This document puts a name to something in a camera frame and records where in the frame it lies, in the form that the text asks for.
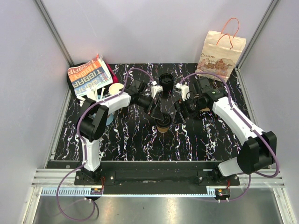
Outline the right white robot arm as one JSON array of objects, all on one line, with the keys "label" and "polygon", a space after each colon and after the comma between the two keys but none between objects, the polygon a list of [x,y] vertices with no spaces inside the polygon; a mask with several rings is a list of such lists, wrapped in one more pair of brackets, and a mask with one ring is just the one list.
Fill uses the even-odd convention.
[{"label": "right white robot arm", "polygon": [[184,123],[208,108],[228,125],[241,144],[236,157],[213,169],[214,183],[223,185],[229,176],[258,173],[275,163],[276,135],[272,131],[265,132],[246,117],[232,101],[228,89],[213,88],[208,78],[201,77],[193,82],[192,88],[178,83],[175,90],[181,94],[181,99],[175,102],[176,123]]}]

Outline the black coffee cup lid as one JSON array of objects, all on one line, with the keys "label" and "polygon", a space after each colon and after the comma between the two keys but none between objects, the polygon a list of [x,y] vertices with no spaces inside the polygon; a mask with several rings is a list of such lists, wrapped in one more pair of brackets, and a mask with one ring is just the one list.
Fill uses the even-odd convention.
[{"label": "black coffee cup lid", "polygon": [[169,127],[172,124],[172,117],[165,112],[162,113],[162,116],[163,116],[162,120],[155,119],[156,125],[160,128]]}]

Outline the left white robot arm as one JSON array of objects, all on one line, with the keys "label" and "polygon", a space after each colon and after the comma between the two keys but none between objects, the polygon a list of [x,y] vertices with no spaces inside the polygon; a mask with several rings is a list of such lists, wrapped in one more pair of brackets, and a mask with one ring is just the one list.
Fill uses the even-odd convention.
[{"label": "left white robot arm", "polygon": [[97,101],[90,98],[84,100],[79,112],[77,134],[83,150],[80,168],[86,171],[84,178],[89,184],[95,185],[101,179],[101,173],[97,171],[100,167],[99,139],[105,131],[110,114],[121,108],[137,105],[150,117],[164,120],[159,108],[160,99],[155,99],[156,94],[163,91],[163,87],[153,82],[151,95],[146,96],[144,91],[147,87],[144,82],[134,81],[110,97]]}]

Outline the single brown paper cup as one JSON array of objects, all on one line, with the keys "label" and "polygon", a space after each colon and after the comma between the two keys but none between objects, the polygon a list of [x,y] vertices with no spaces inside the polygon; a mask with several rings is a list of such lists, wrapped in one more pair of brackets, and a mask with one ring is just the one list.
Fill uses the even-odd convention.
[{"label": "single brown paper cup", "polygon": [[168,126],[160,126],[160,125],[157,125],[157,130],[160,132],[160,133],[165,133],[169,130],[170,128],[170,125]]}]

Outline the stack of paper coffee cups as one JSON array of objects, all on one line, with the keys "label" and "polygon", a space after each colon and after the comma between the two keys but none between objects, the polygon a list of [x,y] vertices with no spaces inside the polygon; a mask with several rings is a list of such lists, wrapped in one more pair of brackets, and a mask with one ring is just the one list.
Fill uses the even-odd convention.
[{"label": "stack of paper coffee cups", "polygon": [[121,91],[121,90],[123,89],[123,87],[124,87],[124,85],[121,84],[121,83],[113,83],[113,84],[109,87],[109,89],[108,89],[109,94],[110,94],[110,95],[115,95],[115,94],[117,94],[119,91]]}]

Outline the beige paper takeout bag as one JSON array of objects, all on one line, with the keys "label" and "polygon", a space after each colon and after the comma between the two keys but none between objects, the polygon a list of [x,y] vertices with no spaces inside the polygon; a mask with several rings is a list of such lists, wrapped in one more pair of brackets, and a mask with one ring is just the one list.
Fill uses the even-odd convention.
[{"label": "beige paper takeout bag", "polygon": [[[237,21],[237,29],[232,35],[225,31],[231,20]],[[246,46],[246,39],[237,36],[239,28],[239,20],[232,17],[226,22],[222,31],[208,31],[197,65],[197,72],[203,72],[202,76],[218,80],[217,77],[208,74],[212,72],[228,81]]]}]

